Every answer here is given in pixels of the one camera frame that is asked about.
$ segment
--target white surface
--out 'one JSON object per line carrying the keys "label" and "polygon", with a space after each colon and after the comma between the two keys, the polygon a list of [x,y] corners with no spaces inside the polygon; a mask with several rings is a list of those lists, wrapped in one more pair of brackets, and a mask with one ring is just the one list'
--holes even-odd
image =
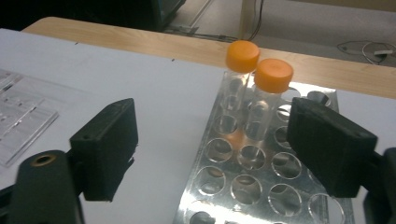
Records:
{"label": "white surface", "polygon": [[[17,164],[68,139],[106,105],[135,100],[139,146],[113,203],[82,199],[86,223],[172,223],[214,103],[223,69],[0,30],[0,67],[82,92],[0,178],[13,183]],[[343,115],[396,146],[396,101],[339,91]],[[356,223],[364,224],[359,199]]]}

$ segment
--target orange cap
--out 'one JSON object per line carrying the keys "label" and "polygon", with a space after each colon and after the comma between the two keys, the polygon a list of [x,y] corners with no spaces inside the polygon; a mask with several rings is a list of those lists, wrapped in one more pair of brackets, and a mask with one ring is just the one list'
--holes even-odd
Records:
{"label": "orange cap", "polygon": [[289,88],[292,77],[290,64],[279,59],[264,59],[257,65],[254,83],[263,91],[281,93]]}
{"label": "orange cap", "polygon": [[227,50],[225,62],[227,67],[238,73],[254,71],[259,60],[260,50],[252,42],[237,40]]}

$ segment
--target clamp jaw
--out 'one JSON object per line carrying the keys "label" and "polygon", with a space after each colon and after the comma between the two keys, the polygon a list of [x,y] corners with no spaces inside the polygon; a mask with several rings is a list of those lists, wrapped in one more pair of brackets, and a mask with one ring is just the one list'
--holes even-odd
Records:
{"label": "clamp jaw", "polygon": [[293,98],[287,139],[329,195],[354,198],[364,186],[367,223],[396,223],[396,147],[378,155],[374,134],[303,98]]}

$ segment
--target metal ring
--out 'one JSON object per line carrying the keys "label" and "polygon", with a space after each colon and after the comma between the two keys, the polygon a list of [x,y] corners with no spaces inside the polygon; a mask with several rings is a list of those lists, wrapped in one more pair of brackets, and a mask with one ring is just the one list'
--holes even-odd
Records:
{"label": "metal ring", "polygon": [[32,161],[31,165],[34,166],[34,167],[44,166],[44,165],[52,163],[55,160],[56,160],[56,156],[55,155],[45,154],[45,155],[41,155],[39,157],[36,157]]}

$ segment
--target clear plastic tube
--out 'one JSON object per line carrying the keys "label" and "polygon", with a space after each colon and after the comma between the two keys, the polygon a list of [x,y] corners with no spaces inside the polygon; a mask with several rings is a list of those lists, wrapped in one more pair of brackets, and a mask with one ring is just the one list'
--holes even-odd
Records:
{"label": "clear plastic tube", "polygon": [[231,70],[224,73],[221,83],[221,92],[223,92],[221,107],[223,109],[235,111],[241,108],[250,74]]}
{"label": "clear plastic tube", "polygon": [[255,89],[245,126],[245,134],[248,138],[257,141],[264,139],[281,95],[281,93]]}
{"label": "clear plastic tube", "polygon": [[249,106],[245,134],[248,138],[262,141],[270,127],[279,99],[289,88],[292,67],[278,59],[259,62],[254,76],[256,89]]}

